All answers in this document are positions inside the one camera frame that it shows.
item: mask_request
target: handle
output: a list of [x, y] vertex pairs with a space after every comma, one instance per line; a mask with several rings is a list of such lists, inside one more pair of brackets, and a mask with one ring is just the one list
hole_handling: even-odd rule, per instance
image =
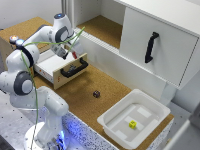
[[157, 37], [159, 37], [159, 34], [156, 32], [153, 32], [151, 38], [149, 39], [149, 43], [148, 43], [148, 47], [147, 47], [147, 52], [146, 52], [146, 56], [145, 56], [145, 63], [149, 63], [150, 61], [152, 61], [153, 57], [151, 56], [151, 52], [153, 49], [153, 44], [154, 44], [154, 39], [156, 39]]
[[64, 77], [67, 77], [67, 78], [72, 77], [73, 75], [77, 74], [78, 72], [80, 72], [81, 70], [85, 69], [88, 66], [88, 63], [84, 61], [83, 58], [80, 58], [80, 63], [82, 64], [80, 67], [68, 72], [65, 72], [64, 69], [61, 69], [60, 73]]

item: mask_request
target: yellow object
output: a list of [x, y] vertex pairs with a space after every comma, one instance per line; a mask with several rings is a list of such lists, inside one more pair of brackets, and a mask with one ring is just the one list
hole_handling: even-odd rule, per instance
[[137, 125], [137, 122], [135, 122], [134, 120], [132, 120], [131, 122], [129, 122], [129, 127], [134, 129]]

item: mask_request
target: white wall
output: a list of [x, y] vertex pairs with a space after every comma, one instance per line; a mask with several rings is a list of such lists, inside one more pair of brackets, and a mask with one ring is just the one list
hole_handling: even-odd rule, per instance
[[53, 23], [60, 12], [61, 0], [0, 0], [0, 29], [37, 16]]
[[200, 71], [183, 89], [177, 91], [173, 102], [189, 112], [192, 112], [196, 108], [200, 102]]

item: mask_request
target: open drawer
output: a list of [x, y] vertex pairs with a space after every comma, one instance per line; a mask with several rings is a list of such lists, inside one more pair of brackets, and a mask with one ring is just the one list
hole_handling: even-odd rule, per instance
[[87, 67], [87, 54], [83, 54], [79, 59], [74, 59], [70, 52], [66, 60], [55, 55], [51, 50], [40, 54], [38, 62], [34, 65], [34, 70], [49, 80], [58, 89], [65, 83], [85, 72]]

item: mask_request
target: white cabinet top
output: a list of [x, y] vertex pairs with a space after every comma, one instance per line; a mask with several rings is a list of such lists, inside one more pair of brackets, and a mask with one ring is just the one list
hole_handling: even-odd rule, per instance
[[198, 0], [114, 0], [200, 37]]

